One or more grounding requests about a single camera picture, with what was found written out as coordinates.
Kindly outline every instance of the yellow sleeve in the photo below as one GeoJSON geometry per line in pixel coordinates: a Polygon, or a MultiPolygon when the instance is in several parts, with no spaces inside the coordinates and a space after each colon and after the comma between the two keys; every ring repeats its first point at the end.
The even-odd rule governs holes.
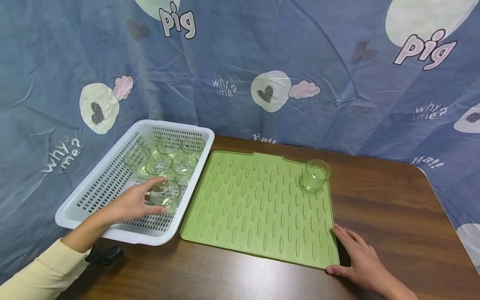
{"type": "Polygon", "coordinates": [[[87,268],[90,253],[78,253],[57,240],[31,264],[0,286],[0,299],[53,300],[87,268]]]}

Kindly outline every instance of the left hand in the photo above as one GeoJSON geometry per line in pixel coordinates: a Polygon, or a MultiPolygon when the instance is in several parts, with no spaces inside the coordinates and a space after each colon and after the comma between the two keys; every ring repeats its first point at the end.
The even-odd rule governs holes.
{"type": "Polygon", "coordinates": [[[145,204],[145,194],[165,177],[152,178],[142,184],[129,187],[117,199],[98,211],[112,224],[124,223],[148,215],[163,215],[167,209],[145,204]]]}

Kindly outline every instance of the pink cloud print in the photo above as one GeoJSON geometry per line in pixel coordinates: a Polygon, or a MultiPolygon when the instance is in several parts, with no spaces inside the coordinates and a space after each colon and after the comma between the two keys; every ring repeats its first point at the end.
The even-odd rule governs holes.
{"type": "Polygon", "coordinates": [[[115,87],[113,88],[113,95],[120,101],[124,100],[130,95],[133,88],[133,78],[131,76],[125,76],[115,79],[115,87]]]}
{"type": "Polygon", "coordinates": [[[295,99],[305,99],[318,95],[320,91],[320,88],[315,83],[302,80],[298,84],[292,85],[288,96],[295,99]]]}

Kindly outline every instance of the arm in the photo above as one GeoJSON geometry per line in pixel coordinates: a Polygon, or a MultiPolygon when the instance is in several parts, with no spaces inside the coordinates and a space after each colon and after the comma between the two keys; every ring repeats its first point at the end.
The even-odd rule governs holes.
{"type": "Polygon", "coordinates": [[[95,212],[66,237],[56,241],[22,271],[0,287],[0,299],[53,300],[87,268],[85,258],[113,224],[160,215],[166,209],[144,203],[145,193],[165,178],[130,187],[115,201],[95,212]]]}
{"type": "Polygon", "coordinates": [[[346,277],[387,300],[418,300],[409,288],[385,269],[375,249],[361,236],[337,224],[332,231],[345,246],[352,266],[331,265],[327,267],[328,274],[346,277]]]}

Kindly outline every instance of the finger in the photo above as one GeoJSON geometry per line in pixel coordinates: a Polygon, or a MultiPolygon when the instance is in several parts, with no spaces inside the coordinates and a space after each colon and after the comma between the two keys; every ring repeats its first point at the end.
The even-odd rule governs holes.
{"type": "Polygon", "coordinates": [[[336,235],[337,239],[340,240],[340,242],[343,244],[345,249],[349,254],[352,250],[354,250],[356,242],[353,240],[353,238],[348,235],[348,233],[343,229],[340,225],[335,224],[335,226],[332,228],[332,232],[336,235]]]}
{"type": "Polygon", "coordinates": [[[375,251],[375,248],[373,248],[372,246],[368,246],[368,249],[370,249],[370,252],[375,255],[376,258],[378,258],[378,255],[377,255],[377,251],[375,251]]]}
{"type": "Polygon", "coordinates": [[[164,215],[167,213],[167,209],[164,208],[163,206],[150,206],[146,205],[147,207],[145,208],[145,214],[147,216],[149,215],[164,215]]]}
{"type": "Polygon", "coordinates": [[[351,279],[352,269],[349,267],[344,267],[341,265],[333,264],[327,267],[327,273],[331,275],[342,276],[348,279],[351,279]]]}
{"type": "Polygon", "coordinates": [[[151,178],[151,179],[145,181],[144,183],[142,183],[138,186],[141,187],[144,192],[147,192],[157,183],[161,183],[161,182],[164,182],[166,180],[167,180],[167,178],[165,178],[165,177],[155,177],[155,178],[151,178]]]}
{"type": "Polygon", "coordinates": [[[345,228],[345,231],[348,233],[348,235],[350,235],[355,240],[355,242],[357,242],[360,246],[368,250],[367,243],[360,235],[358,235],[358,233],[346,228],[345,228]]]}

